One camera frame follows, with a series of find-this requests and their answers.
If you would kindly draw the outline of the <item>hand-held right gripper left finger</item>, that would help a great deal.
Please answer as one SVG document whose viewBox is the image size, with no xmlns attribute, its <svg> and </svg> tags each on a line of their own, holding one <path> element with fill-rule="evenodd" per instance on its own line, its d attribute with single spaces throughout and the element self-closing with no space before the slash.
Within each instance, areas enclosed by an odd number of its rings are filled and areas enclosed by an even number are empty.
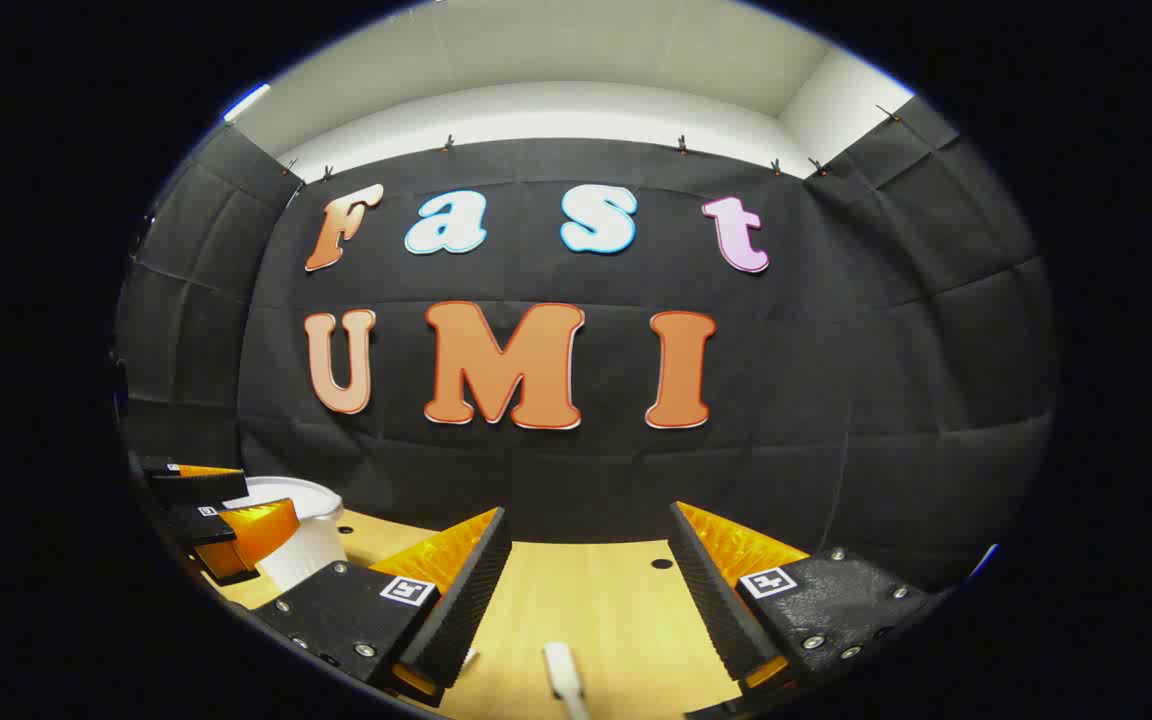
<svg viewBox="0 0 1152 720">
<path fill-rule="evenodd" d="M 438 706 L 460 679 L 509 552 L 497 507 L 366 568 L 326 564 L 253 615 L 357 682 Z"/>
</svg>

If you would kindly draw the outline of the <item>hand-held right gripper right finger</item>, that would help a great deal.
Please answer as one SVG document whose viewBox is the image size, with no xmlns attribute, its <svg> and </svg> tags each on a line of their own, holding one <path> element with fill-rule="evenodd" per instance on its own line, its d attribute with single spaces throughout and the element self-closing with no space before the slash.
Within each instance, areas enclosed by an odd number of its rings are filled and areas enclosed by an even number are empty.
<svg viewBox="0 0 1152 720">
<path fill-rule="evenodd" d="M 808 553 L 685 502 L 669 515 L 670 552 L 744 705 L 840 679 L 937 607 L 851 550 Z"/>
</svg>

